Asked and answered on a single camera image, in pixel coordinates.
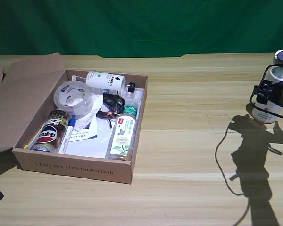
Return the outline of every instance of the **white plastic bottle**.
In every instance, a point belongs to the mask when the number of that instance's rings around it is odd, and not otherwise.
[[[270,80],[272,81],[272,83],[279,83],[281,81],[283,81],[283,68],[282,67],[273,67],[268,76],[265,78],[265,80]],[[262,108],[264,110],[273,112],[275,114],[280,114],[282,107],[280,107],[279,105],[276,105],[275,103],[271,102],[271,101],[267,101],[267,104],[261,104],[256,102],[255,106]],[[262,123],[273,123],[274,121],[276,121],[277,117],[263,112],[261,110],[258,110],[256,108],[253,109],[252,112],[253,117],[262,122]]]
[[[86,85],[103,89],[104,93],[122,97],[128,89],[131,89],[133,83],[128,82],[122,75],[90,71],[87,74]]]
[[[138,103],[135,100],[126,100],[123,114],[116,117],[106,152],[107,159],[131,159],[137,128],[137,110]]]

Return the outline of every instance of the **clear plastic container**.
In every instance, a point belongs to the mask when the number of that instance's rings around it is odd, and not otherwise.
[[[58,109],[80,119],[92,109],[93,100],[89,87],[81,81],[69,81],[57,88],[54,102]]]

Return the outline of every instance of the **green screen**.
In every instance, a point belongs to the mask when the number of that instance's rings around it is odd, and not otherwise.
[[[283,49],[283,0],[0,0],[0,54],[179,57]]]

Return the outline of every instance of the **white cylinder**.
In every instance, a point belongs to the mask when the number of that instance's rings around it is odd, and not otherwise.
[[[273,84],[283,81],[283,68],[282,67],[272,68],[269,71],[269,74],[267,75],[265,80],[272,81]],[[280,112],[282,110],[282,107],[280,107],[279,105],[276,105],[275,103],[273,103],[271,101],[267,101],[266,105],[256,102],[255,106],[262,108],[264,110],[273,112],[275,114],[280,114]],[[273,123],[277,119],[276,116],[269,114],[269,113],[266,113],[266,112],[263,112],[263,111],[258,110],[256,108],[253,109],[252,115],[256,120],[258,120],[262,123]]]
[[[121,95],[125,87],[125,77],[103,72],[88,72],[86,85],[104,89],[104,93]]]

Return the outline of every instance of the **black bottle cap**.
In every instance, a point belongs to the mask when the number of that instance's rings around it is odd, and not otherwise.
[[[135,91],[135,83],[134,82],[130,82],[128,85],[128,92],[129,93],[134,93]]]

